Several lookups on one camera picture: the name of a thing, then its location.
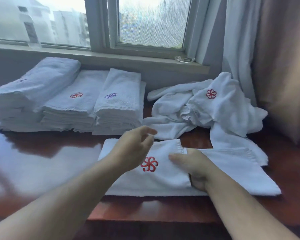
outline brown curtain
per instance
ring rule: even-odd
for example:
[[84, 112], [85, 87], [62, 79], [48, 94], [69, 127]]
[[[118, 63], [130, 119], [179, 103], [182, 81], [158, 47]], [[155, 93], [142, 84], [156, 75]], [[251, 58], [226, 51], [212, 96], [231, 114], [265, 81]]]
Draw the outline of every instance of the brown curtain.
[[300, 145], [300, 0], [263, 0], [252, 70], [258, 105]]

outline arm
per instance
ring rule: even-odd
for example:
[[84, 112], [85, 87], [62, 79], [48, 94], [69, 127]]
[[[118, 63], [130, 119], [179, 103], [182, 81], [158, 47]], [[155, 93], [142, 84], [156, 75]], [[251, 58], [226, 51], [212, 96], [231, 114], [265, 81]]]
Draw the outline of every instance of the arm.
[[170, 159], [192, 175], [193, 186], [208, 193], [233, 239], [299, 239], [200, 151], [188, 149]]
[[1, 221], [0, 239], [72, 239], [109, 187], [145, 159], [154, 141], [148, 133], [156, 131], [142, 126], [124, 133], [107, 157]]

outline window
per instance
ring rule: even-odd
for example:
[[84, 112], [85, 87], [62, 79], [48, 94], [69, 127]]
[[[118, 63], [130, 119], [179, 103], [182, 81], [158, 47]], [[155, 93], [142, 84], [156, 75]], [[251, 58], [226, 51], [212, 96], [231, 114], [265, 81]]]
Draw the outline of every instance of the window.
[[0, 41], [26, 44], [18, 6], [44, 45], [170, 58], [196, 55], [209, 0], [0, 0]]

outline person's left arm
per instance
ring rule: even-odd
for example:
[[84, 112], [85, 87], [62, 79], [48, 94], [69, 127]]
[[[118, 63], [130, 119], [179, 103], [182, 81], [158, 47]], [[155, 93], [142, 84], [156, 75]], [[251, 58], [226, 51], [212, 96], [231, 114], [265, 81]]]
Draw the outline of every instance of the person's left arm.
[[154, 141], [148, 134], [156, 130], [142, 126], [124, 133], [92, 168], [1, 221], [0, 239], [72, 239], [109, 187], [145, 159]]

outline glossy table surface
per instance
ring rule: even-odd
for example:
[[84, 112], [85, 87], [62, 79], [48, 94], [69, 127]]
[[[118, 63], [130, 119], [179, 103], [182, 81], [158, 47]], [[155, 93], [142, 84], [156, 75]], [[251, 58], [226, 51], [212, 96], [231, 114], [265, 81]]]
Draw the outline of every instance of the glossy table surface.
[[[145, 109], [149, 115], [150, 108]], [[91, 133], [0, 133], [0, 217], [7, 217], [43, 193], [93, 165], [110, 137]], [[181, 136], [189, 148], [212, 148], [209, 130], [196, 128]], [[258, 197], [281, 222], [300, 225], [300, 149], [264, 129], [251, 135], [269, 156], [268, 175], [282, 190], [279, 197]], [[220, 222], [209, 197], [105, 196], [90, 220]]]

